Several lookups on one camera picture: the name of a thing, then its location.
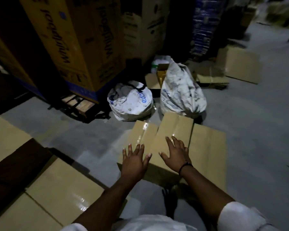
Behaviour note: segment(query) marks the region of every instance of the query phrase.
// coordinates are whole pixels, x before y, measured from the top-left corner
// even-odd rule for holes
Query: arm
[[[148,168],[152,154],[147,155],[142,161],[144,149],[144,145],[140,147],[138,144],[132,152],[131,144],[129,144],[128,155],[126,155],[126,149],[123,149],[121,177],[74,223],[83,225],[88,231],[110,230],[128,193],[143,178]]]
[[[191,160],[188,155],[188,148],[184,146],[184,143],[181,140],[177,140],[174,136],[172,136],[172,139],[174,145],[171,140],[166,137],[170,157],[163,152],[160,153],[160,156],[169,168],[175,172],[179,172],[181,166],[186,162],[191,163]],[[184,166],[180,175],[196,194],[205,213],[216,226],[222,209],[228,203],[233,202],[234,199],[206,179],[192,166]]]

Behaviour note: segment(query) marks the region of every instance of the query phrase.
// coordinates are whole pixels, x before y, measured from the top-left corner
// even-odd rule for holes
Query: right hand
[[[159,155],[164,160],[165,164],[175,172],[179,172],[182,165],[186,162],[192,163],[188,155],[188,147],[184,146],[181,140],[177,140],[176,137],[171,136],[174,145],[170,138],[166,137],[166,141],[169,147],[169,157],[164,152],[159,152]]]

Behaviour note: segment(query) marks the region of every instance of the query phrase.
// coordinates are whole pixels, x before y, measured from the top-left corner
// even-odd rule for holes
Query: white shirt
[[[278,231],[258,212],[238,202],[228,203],[217,223],[218,231]],[[196,228],[162,215],[142,215],[121,220],[112,225],[112,231],[197,231]],[[87,231],[81,224],[71,224],[61,231]]]

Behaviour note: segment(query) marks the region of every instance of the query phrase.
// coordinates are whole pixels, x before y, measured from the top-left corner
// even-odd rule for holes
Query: white plastic bag
[[[189,69],[171,59],[161,89],[161,111],[197,118],[206,109],[206,98]]]
[[[108,93],[107,101],[119,121],[132,121],[147,116],[153,108],[152,92],[137,81],[118,83]]]
[[[170,56],[164,56],[164,55],[155,55],[154,60],[151,64],[151,73],[156,73],[158,70],[159,64],[168,64],[171,62]]]

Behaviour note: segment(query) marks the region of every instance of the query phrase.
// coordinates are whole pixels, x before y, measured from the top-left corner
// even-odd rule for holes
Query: left hand
[[[140,144],[138,144],[134,152],[132,151],[131,144],[129,144],[128,155],[126,155],[126,149],[123,149],[121,178],[126,179],[128,182],[133,184],[136,184],[143,178],[152,156],[150,153],[145,156],[144,160],[142,160],[144,150],[144,144],[142,144],[141,147]]]

